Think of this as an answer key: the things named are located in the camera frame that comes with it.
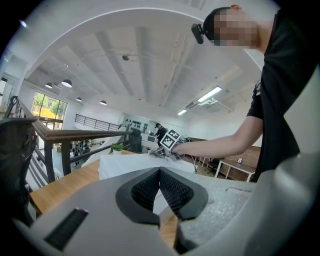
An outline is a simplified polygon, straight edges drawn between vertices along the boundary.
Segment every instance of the black slot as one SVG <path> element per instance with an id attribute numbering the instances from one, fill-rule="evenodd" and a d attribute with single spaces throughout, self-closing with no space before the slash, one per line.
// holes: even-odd
<path id="1" fill-rule="evenodd" d="M 87 215 L 88 212 L 85 210 L 73 209 L 44 240 L 54 248 L 62 251 Z"/>

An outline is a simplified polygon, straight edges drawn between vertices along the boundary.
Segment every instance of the ceiling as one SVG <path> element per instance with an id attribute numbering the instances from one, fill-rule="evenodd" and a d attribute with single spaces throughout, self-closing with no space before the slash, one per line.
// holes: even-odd
<path id="1" fill-rule="evenodd" d="M 206 0 L 178 2 L 201 10 Z M 98 104 L 98 99 L 108 103 L 113 97 L 173 113 L 220 86 L 214 98 L 226 107 L 196 106 L 185 114 L 192 117 L 232 110 L 251 99 L 260 74 L 252 74 L 241 63 L 241 57 L 234 59 L 208 41 L 199 45 L 175 28 L 130 26 L 75 38 L 47 57 L 27 80 L 72 101 L 81 97 L 84 104 Z M 64 79 L 72 81 L 71 89 L 61 84 Z M 47 82 L 57 85 L 47 89 Z"/>

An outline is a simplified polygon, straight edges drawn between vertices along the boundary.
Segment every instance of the window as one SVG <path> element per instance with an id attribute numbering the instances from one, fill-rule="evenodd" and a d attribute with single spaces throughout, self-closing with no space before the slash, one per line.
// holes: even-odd
<path id="1" fill-rule="evenodd" d="M 62 130 L 67 103 L 40 92 L 36 92 L 32 103 L 32 113 L 51 130 Z"/>
<path id="2" fill-rule="evenodd" d="M 0 80 L 0 105 L 2 104 L 2 98 L 3 98 L 3 95 L 4 95 L 4 90 L 5 90 L 5 87 L 6 87 L 6 83 L 7 83 L 7 79 L 1 78 L 1 80 Z"/>

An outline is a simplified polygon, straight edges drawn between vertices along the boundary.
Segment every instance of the black chair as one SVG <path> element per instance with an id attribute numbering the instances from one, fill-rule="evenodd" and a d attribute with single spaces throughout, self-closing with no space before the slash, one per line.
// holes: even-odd
<path id="1" fill-rule="evenodd" d="M 5 118 L 0 121 L 0 190 L 2 210 L 11 218 L 30 226 L 29 192 L 26 175 L 36 147 L 32 123 L 38 118 Z"/>
<path id="2" fill-rule="evenodd" d="M 131 147 L 131 152 L 141 154 L 142 153 L 141 131 L 139 131 L 138 129 L 133 129 L 132 134 L 129 134 L 129 143 Z"/>

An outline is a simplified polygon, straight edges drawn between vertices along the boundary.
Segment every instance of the metal railing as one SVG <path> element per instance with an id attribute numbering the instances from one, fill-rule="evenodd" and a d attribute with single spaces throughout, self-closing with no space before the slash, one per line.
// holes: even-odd
<path id="1" fill-rule="evenodd" d="M 4 117 L 9 117 L 13 107 L 15 106 L 14 117 L 15 118 L 32 118 L 35 117 L 29 109 L 18 99 L 17 96 L 13 96 L 10 99 L 10 104 L 7 108 Z M 116 137 L 121 136 L 121 139 L 116 144 L 123 143 L 123 138 L 125 135 L 129 135 L 131 131 L 115 131 L 112 130 L 114 124 L 109 124 L 110 130 L 51 130 L 47 128 L 39 119 L 32 123 L 35 128 L 37 135 L 43 139 L 44 141 L 44 155 L 38 149 L 35 148 L 35 152 L 38 155 L 40 161 L 43 162 L 46 169 L 47 180 L 49 183 L 54 182 L 55 179 L 55 172 L 53 166 L 53 157 L 52 157 L 52 149 L 53 144 L 61 143 L 61 158 L 62 158 L 62 168 L 63 168 L 63 175 L 68 175 L 71 173 L 71 163 L 79 161 L 80 159 L 87 158 L 93 154 L 101 152 L 103 150 L 111 148 L 112 145 L 106 146 L 104 148 L 99 148 L 88 153 L 84 153 L 78 155 L 76 157 L 72 157 L 70 159 L 70 142 L 74 141 L 83 141 L 83 140 L 90 140 L 90 139 L 98 139 L 98 138 L 107 138 L 107 137 Z"/>
<path id="2" fill-rule="evenodd" d="M 119 125 L 117 124 L 100 121 L 80 114 L 75 115 L 74 122 L 101 131 L 117 131 L 119 129 Z"/>

